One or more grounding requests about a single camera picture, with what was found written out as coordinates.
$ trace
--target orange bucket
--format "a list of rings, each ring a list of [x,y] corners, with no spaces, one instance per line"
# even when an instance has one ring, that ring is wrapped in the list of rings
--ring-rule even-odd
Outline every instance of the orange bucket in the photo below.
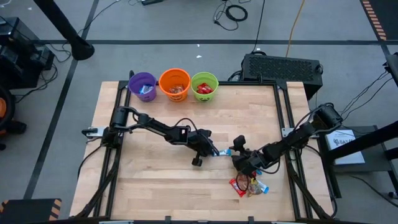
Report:
[[[183,101],[188,95],[188,89],[191,85],[191,77],[188,72],[180,68],[171,68],[164,72],[159,78],[159,87],[171,101]],[[175,86],[183,86],[180,93],[171,93],[170,89]]]

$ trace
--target cable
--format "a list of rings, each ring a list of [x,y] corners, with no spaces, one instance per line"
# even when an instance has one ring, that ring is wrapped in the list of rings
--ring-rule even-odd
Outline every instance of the cable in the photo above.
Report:
[[[136,3],[131,4],[131,1],[132,1],[132,0],[129,0],[129,2],[128,2],[130,6],[135,6],[136,4],[138,4],[138,3],[141,2],[140,0],[136,0]]]
[[[184,120],[187,120],[187,121],[189,121],[189,122],[192,123],[192,126],[193,126],[193,128],[195,129],[195,131],[196,131],[198,134],[200,134],[203,138],[206,139],[206,141],[207,141],[207,142],[211,145],[211,147],[213,148],[213,152],[214,152],[217,156],[219,156],[219,155],[220,155],[220,152],[219,152],[219,150],[216,148],[216,146],[215,146],[212,142],[210,142],[210,140],[209,140],[204,134],[202,134],[202,133],[200,133],[200,132],[198,131],[197,126],[195,125],[195,123],[194,123],[190,118],[182,118],[182,119],[180,119],[179,121],[177,121],[177,122],[175,123],[174,126],[172,126],[172,127],[170,127],[170,128],[175,128],[181,121],[184,121]]]
[[[54,56],[55,56],[55,59],[57,60],[57,62],[58,63],[63,63],[63,62],[66,62],[68,59],[70,59],[70,57],[72,56],[72,53],[69,51],[69,50],[65,50],[64,48],[63,48],[63,46],[65,45],[65,44],[63,44],[62,45],[62,49],[63,50],[59,50],[59,49],[56,49],[52,44],[49,44],[55,51],[57,51],[57,52],[64,52],[64,53],[66,53],[68,56],[66,57],[66,59],[64,59],[64,60],[60,60],[55,54],[54,54]]]
[[[259,157],[258,151],[259,150],[253,151],[256,154],[257,157]],[[262,164],[263,167],[266,167],[266,165],[262,161],[261,161],[261,164]],[[256,168],[258,170],[261,170],[261,171],[265,172],[266,174],[276,174],[279,171],[279,168],[280,168],[280,158],[278,159],[278,166],[277,166],[275,171],[269,172],[269,171],[266,171],[265,169],[261,169],[260,167],[256,167],[256,166],[254,166],[254,168]]]
[[[378,80],[383,79],[387,74],[387,72],[383,72],[379,75],[377,79],[375,79],[370,85],[368,85],[365,89],[363,89],[357,96],[355,96],[347,105],[346,107],[340,111],[341,115],[346,113],[351,107],[359,100],[361,96],[363,96]]]
[[[229,0],[223,1],[223,3],[221,3],[221,4],[216,8],[216,11],[215,11],[214,14],[213,14],[213,22],[214,22],[215,24],[219,25],[220,27],[222,27],[224,30],[227,30],[227,31],[234,31],[234,30],[237,30],[237,29],[239,28],[239,24],[238,24],[237,21],[235,21],[236,27],[233,28],[233,29],[228,29],[228,28],[224,27],[223,25],[221,25],[220,22],[218,22],[218,20],[221,18],[221,16],[222,16],[223,14],[226,14],[226,8],[227,8],[226,4],[227,4],[227,2],[229,2],[229,3],[231,4],[230,6],[233,6],[233,4],[231,3],[231,1],[229,1]],[[223,10],[217,11],[222,5],[224,5]]]
[[[83,161],[80,163],[80,166],[79,166],[79,169],[78,169],[78,172],[77,172],[77,179],[79,179],[81,167],[83,167],[83,164],[86,162],[86,160],[87,160],[88,158],[90,158],[90,156],[92,156],[92,155],[93,155],[95,152],[97,152],[99,149],[101,149],[101,147],[103,147],[103,146],[105,146],[105,145],[104,145],[104,144],[99,145],[96,149],[94,149],[94,151],[92,151],[91,153],[89,153],[89,154],[83,159]]]
[[[347,133],[343,133],[343,132],[341,132],[341,131],[336,131],[337,133],[340,133],[340,134],[346,134],[346,135],[349,135],[349,136],[354,136],[355,137],[355,135],[353,135],[353,134],[347,134]]]
[[[32,41],[28,36],[26,36],[26,35],[23,34],[21,31],[19,31],[19,30],[18,30],[16,27],[14,27],[12,24],[10,24],[3,16],[0,16],[0,18],[1,18],[4,22],[6,22],[7,25],[9,25],[9,26],[15,28],[15,30],[16,30],[20,35],[22,35],[23,37],[25,37],[25,38],[28,39],[29,41]],[[16,100],[16,103],[21,102],[25,97],[29,96],[31,93],[33,93],[33,92],[35,92],[35,91],[46,89],[46,88],[48,87],[48,84],[49,84],[50,82],[54,81],[54,80],[58,77],[58,68],[57,68],[57,66],[53,63],[53,64],[51,65],[51,67],[54,68],[55,70],[54,70],[53,75],[50,77],[50,79],[45,79],[44,76],[43,76],[43,71],[41,71],[40,76],[41,76],[42,79],[44,80],[44,84],[41,85],[41,86],[39,86],[39,87],[37,87],[37,88],[35,88],[35,89],[33,89],[33,90],[28,91],[27,93],[25,93],[25,94],[23,94],[23,95],[14,95],[14,96],[20,96],[20,97],[21,97],[19,100]]]
[[[304,3],[305,3],[305,0],[303,0],[303,1],[301,2],[300,9],[298,10],[296,19],[294,20],[294,23],[293,23],[293,26],[292,26],[292,30],[290,31],[289,43],[287,44],[287,50],[286,50],[286,57],[287,57],[288,54],[289,54],[290,43],[291,43],[291,41],[292,41],[292,36],[293,36],[293,30],[294,30],[294,27],[296,26],[297,19],[299,19],[299,16],[300,16],[301,10],[303,9]]]
[[[97,141],[97,140],[99,140],[99,139],[101,139],[101,137],[98,137],[98,138],[94,138],[94,139],[88,140],[88,141],[86,142],[86,144],[88,144],[89,142]]]
[[[359,106],[359,107],[357,107],[357,108],[351,110],[351,111],[347,114],[346,118],[344,118],[343,121],[345,121],[345,120],[348,118],[348,116],[349,116],[352,112],[356,111],[357,109],[360,109],[362,106],[366,105],[366,103],[369,103],[369,102],[376,96],[376,94],[383,88],[383,86],[384,86],[385,84],[387,84],[387,82],[389,82],[390,80],[392,80],[392,78],[390,78],[390,79],[388,79],[387,81],[385,81],[385,82],[383,83],[383,85],[381,85],[380,88],[373,94],[373,96],[372,96],[370,99],[368,99],[368,101],[366,101],[365,103],[363,103],[361,106]]]
[[[315,94],[315,108],[317,108],[318,107],[318,91],[317,91],[317,93]]]
[[[1,18],[4,22],[6,22],[7,25],[9,25],[9,26],[15,28],[15,30],[18,31],[18,33],[19,33],[20,35],[22,35],[23,37],[25,37],[25,38],[28,39],[29,41],[32,41],[28,36],[26,36],[26,35],[23,34],[21,31],[19,31],[19,30],[18,30],[16,27],[14,27],[12,24],[10,24],[3,16],[0,16],[0,18]],[[62,49],[63,49],[63,50],[56,49],[52,44],[49,44],[49,45],[50,45],[54,50],[56,50],[57,52],[65,52],[65,53],[68,55],[68,57],[67,57],[65,60],[60,61],[60,60],[58,59],[58,57],[54,54],[55,59],[57,59],[57,61],[58,61],[59,63],[66,62],[66,61],[70,58],[70,56],[72,55],[72,53],[71,53],[69,50],[65,50],[65,48],[63,47],[65,44],[62,45]]]
[[[393,205],[394,207],[398,208],[398,204],[392,202],[391,200],[389,200],[389,198],[387,198],[386,196],[384,196],[382,193],[380,193],[378,190],[376,190],[371,184],[369,184],[368,182],[366,182],[366,180],[360,178],[360,177],[356,177],[353,175],[350,175],[350,177],[360,180],[362,182],[364,182],[368,187],[370,187],[370,189],[372,189],[376,194],[378,194],[380,197],[382,197],[384,200],[386,200],[388,203],[390,203],[391,205]]]
[[[11,3],[11,1],[12,1],[12,0],[8,0],[8,2],[6,2],[6,3],[3,3],[3,4],[0,4],[0,7],[7,6],[8,4],[10,4],[10,3]]]
[[[14,95],[14,96],[20,96],[21,97],[19,100],[16,100],[16,103],[21,102],[25,97],[29,96],[31,93],[33,93],[35,91],[46,89],[48,87],[48,84],[50,82],[54,81],[58,77],[58,68],[54,64],[52,65],[52,68],[54,68],[55,71],[54,71],[54,73],[53,73],[53,75],[51,76],[50,79],[48,79],[48,80],[45,79],[44,76],[43,76],[43,72],[40,74],[42,76],[42,79],[44,80],[44,84],[43,85],[41,85],[41,86],[39,86],[39,87],[37,87],[37,88],[35,88],[33,90],[30,90],[30,91],[28,91],[27,93],[25,93],[23,95]]]
[[[330,199],[333,202],[333,204],[335,204],[335,209],[333,211],[333,214],[331,214],[331,217],[334,218],[337,214],[337,201],[335,196],[331,196]]]
[[[300,119],[300,121],[298,121],[298,123],[296,124],[296,126],[294,127],[293,131],[295,131],[299,125],[301,124],[301,122],[307,117],[310,116],[312,114],[312,111],[308,112],[302,119]]]
[[[262,15],[264,13],[264,6],[266,5],[266,0],[262,0],[262,8],[261,8],[261,16],[260,16],[260,22],[259,22],[259,28],[257,29],[257,37],[256,37],[256,41],[254,43],[254,47],[253,50],[251,51],[252,53],[254,52],[254,50],[257,47],[257,42],[259,40],[259,34],[260,34],[260,28],[261,28],[261,21],[262,21]]]
[[[356,133],[359,133],[359,134],[369,134],[369,133],[371,133],[371,132],[366,132],[366,133],[363,133],[363,132],[361,132],[361,131],[357,131],[357,130],[355,130],[355,129],[353,129],[353,128],[349,128],[349,127],[347,127],[347,126],[344,126],[344,125],[342,125],[344,128],[346,128],[346,129],[350,129],[350,130],[353,130],[354,132],[356,132]]]
[[[305,145],[305,147],[307,147],[307,148],[311,149],[312,151],[316,152],[318,154],[318,156],[321,157],[321,153],[318,150],[316,150],[314,147],[309,146],[309,145]]]
[[[102,9],[88,24],[86,27],[82,28],[81,30],[79,30],[79,32],[77,32],[77,34],[79,34],[81,31],[88,29],[91,24],[94,22],[94,20],[101,14],[103,13],[105,10],[109,9],[111,6],[113,6],[114,4],[120,2],[121,0],[115,0],[114,2],[112,2],[110,5],[106,6],[104,9]]]

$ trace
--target orange object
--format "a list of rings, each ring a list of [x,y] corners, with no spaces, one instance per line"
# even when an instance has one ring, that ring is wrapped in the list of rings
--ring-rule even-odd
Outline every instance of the orange object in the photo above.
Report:
[[[180,93],[171,93],[169,90],[175,86],[182,85],[184,90]],[[174,102],[183,101],[188,95],[188,89],[191,85],[191,77],[188,72],[180,68],[171,68],[164,72],[159,78],[159,87],[170,100]]]
[[[4,117],[4,115],[6,114],[6,110],[7,110],[6,101],[0,98],[0,118]],[[0,130],[0,134],[5,134],[5,133],[6,130]]]

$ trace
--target red candy wrapper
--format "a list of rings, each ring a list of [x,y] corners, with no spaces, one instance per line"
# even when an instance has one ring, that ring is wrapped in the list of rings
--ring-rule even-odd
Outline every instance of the red candy wrapper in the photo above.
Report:
[[[230,183],[230,184],[232,185],[232,187],[236,190],[236,192],[238,193],[238,195],[239,195],[240,197],[243,197],[243,195],[246,194],[246,192],[244,192],[244,191],[242,191],[242,190],[239,190],[235,178],[231,179],[231,180],[229,181],[229,183]]]
[[[209,94],[213,92],[213,89],[209,85],[207,85],[207,83],[202,83],[198,85],[197,88],[197,93],[199,94]]]

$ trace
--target green bucket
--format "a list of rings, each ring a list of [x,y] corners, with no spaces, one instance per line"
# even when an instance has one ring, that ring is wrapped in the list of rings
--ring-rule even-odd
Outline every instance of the green bucket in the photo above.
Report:
[[[206,83],[208,86],[210,86],[210,88],[213,89],[213,92],[209,94],[197,93],[198,85],[201,85],[202,83]],[[191,79],[191,89],[193,91],[193,94],[195,95],[195,98],[198,99],[199,101],[206,102],[211,100],[214,97],[217,88],[218,88],[218,80],[210,72],[197,73]]]

